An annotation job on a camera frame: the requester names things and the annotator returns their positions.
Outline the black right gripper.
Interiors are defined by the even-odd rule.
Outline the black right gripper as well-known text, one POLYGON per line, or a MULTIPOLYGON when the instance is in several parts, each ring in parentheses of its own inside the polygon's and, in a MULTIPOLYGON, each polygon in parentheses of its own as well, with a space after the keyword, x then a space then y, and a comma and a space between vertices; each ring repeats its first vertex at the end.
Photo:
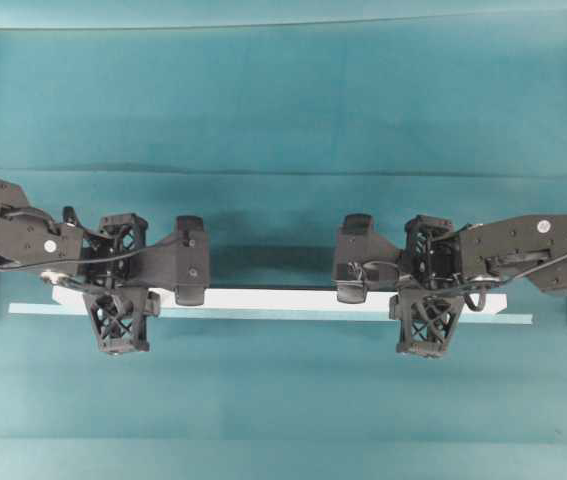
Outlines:
POLYGON ((463 299, 426 291, 460 291, 459 234, 451 220, 427 215, 409 220, 404 230, 399 293, 389 300, 389 318, 400 322, 396 351, 440 358, 447 353, 458 325, 463 299))

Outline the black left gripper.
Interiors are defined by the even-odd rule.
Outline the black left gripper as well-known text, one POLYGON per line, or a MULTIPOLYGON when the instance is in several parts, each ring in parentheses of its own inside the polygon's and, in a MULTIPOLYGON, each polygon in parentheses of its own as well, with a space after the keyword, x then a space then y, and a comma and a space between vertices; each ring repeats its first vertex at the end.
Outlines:
MULTIPOLYGON (((138 266, 134 257, 107 258, 144 248, 148 223, 134 213, 102 217, 98 233, 84 233, 82 259, 99 263, 79 266, 79 291, 110 291, 135 282, 138 266)), ((84 294, 99 350, 110 355, 148 352, 147 317, 158 317, 158 294, 147 288, 121 288, 111 294, 84 294)))

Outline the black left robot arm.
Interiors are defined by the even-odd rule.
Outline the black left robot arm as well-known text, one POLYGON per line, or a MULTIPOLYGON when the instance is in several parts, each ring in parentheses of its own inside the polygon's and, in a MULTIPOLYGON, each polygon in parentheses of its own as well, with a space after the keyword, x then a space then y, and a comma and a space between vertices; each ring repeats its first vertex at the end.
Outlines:
POLYGON ((157 295, 131 283, 147 228, 141 217, 121 214, 91 230, 70 206, 55 220, 0 179, 0 272, 33 273, 79 294, 99 350, 110 355, 148 351, 146 321, 160 312, 157 295))

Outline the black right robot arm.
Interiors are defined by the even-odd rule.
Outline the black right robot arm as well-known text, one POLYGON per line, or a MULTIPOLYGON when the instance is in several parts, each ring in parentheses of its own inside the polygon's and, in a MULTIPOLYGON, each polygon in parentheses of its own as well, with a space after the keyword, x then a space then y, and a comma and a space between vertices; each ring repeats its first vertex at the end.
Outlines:
POLYGON ((463 309, 483 311, 490 290, 518 279, 543 293, 567 296, 567 214, 524 215, 461 229, 418 215, 405 232, 389 310, 400 323, 400 353, 444 355, 463 309))

